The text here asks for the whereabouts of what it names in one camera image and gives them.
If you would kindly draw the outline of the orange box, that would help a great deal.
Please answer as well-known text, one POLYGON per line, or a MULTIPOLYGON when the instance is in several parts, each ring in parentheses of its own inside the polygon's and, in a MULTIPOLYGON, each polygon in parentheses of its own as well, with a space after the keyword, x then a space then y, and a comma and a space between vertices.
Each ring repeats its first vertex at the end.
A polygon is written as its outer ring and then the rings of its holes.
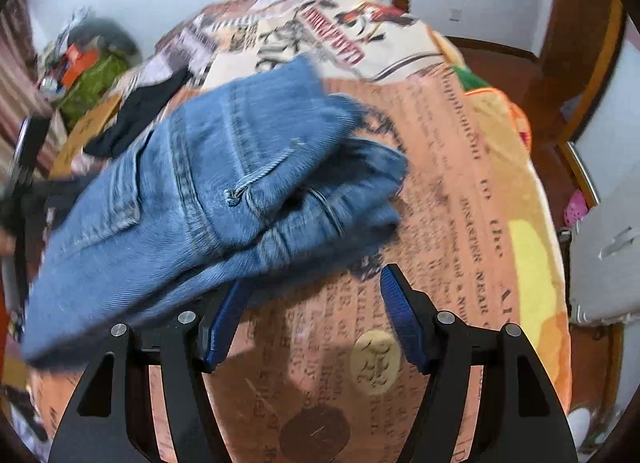
POLYGON ((65 53, 67 67, 62 76, 61 85, 65 89, 72 87, 73 83, 85 70, 96 64, 100 54, 98 49, 81 51, 76 45, 68 47, 65 53))

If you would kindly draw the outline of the grey neck pillow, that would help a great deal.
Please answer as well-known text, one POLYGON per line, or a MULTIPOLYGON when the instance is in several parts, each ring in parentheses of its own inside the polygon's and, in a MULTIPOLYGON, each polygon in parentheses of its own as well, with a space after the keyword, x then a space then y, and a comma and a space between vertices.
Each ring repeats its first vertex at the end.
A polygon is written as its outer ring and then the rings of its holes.
POLYGON ((70 30, 67 45, 78 50, 96 49, 125 58, 136 56, 139 48, 131 36, 116 21, 109 18, 84 19, 70 30))

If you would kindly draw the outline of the green storage box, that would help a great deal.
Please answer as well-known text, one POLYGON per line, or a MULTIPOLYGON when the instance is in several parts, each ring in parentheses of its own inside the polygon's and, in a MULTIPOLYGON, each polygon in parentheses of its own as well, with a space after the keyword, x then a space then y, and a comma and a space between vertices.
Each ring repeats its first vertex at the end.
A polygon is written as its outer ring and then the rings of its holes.
POLYGON ((79 75, 58 102, 58 111, 67 131, 71 131, 82 116, 98 105, 104 93, 128 68, 129 64, 124 58, 107 54, 79 75))

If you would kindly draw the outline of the pink croc shoe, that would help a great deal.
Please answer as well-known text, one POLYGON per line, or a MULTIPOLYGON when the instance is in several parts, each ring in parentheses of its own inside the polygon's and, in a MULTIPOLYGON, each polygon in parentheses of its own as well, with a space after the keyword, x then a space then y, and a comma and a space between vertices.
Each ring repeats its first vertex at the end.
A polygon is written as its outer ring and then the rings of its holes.
POLYGON ((589 206, 585 195, 580 190, 575 190, 563 210, 563 221, 567 228, 574 227, 578 221, 585 218, 589 212, 589 206))

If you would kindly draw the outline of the wooden lap desk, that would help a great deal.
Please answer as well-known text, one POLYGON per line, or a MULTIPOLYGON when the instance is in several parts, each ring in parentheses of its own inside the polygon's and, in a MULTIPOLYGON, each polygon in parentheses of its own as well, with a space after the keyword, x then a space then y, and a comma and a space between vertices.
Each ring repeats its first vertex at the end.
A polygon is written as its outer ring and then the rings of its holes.
POLYGON ((68 177, 72 173, 74 157, 81 152, 90 139, 102 131, 106 123, 117 113, 120 102, 122 102, 122 96, 114 94, 105 98, 78 120, 60 153, 55 157, 49 172, 50 179, 68 177))

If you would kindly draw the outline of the black folded garment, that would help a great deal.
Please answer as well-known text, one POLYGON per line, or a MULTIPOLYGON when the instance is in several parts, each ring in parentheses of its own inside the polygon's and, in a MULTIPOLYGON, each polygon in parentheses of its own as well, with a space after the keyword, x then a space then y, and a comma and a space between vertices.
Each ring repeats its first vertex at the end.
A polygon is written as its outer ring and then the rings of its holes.
POLYGON ((124 153, 191 77, 185 66, 159 84, 134 90, 119 109, 116 122, 92 138, 84 153, 97 158, 115 158, 124 153))

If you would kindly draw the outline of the newspaper print blanket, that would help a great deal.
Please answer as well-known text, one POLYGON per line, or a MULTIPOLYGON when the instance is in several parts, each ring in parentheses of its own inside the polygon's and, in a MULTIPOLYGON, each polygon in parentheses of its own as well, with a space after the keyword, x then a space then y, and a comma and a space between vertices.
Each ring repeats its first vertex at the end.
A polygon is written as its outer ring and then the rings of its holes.
MULTIPOLYGON (((226 360, 204 377, 228 462, 401 462, 428 378, 406 360, 388 319, 380 289, 388 264, 437 309, 472 327, 518 324, 565 413, 570 362, 560 252, 515 104, 495 89, 466 88, 447 39, 376 0, 212 4, 177 28, 166 49, 186 36, 209 45, 198 74, 127 150, 183 103, 306 56, 326 92, 366 109, 359 136, 408 160, 392 201, 398 225, 375 253, 267 296, 239 280, 253 293, 226 360)), ((83 365, 31 366, 52 443, 110 333, 83 365)), ((471 370, 448 462, 472 462, 482 372, 471 370)))

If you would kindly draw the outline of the blue denim jeans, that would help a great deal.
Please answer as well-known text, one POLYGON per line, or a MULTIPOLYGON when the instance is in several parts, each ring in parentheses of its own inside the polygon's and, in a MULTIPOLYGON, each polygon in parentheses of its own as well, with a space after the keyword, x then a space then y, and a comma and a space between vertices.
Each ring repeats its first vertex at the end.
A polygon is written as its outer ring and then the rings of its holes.
POLYGON ((359 136, 366 109, 299 56, 183 105, 107 166, 51 233, 23 359, 83 365, 239 280, 267 296, 342 270, 395 232, 404 154, 359 136))

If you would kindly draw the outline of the pink striped curtain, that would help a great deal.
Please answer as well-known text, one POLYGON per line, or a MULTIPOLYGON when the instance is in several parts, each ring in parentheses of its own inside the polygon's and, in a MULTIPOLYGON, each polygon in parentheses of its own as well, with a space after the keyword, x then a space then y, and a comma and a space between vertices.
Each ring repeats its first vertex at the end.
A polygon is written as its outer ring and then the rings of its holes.
POLYGON ((50 117, 51 123, 38 155, 38 169, 47 174, 67 139, 60 113, 36 86, 37 53, 27 0, 8 0, 1 9, 1 182, 9 176, 18 134, 26 116, 50 117))

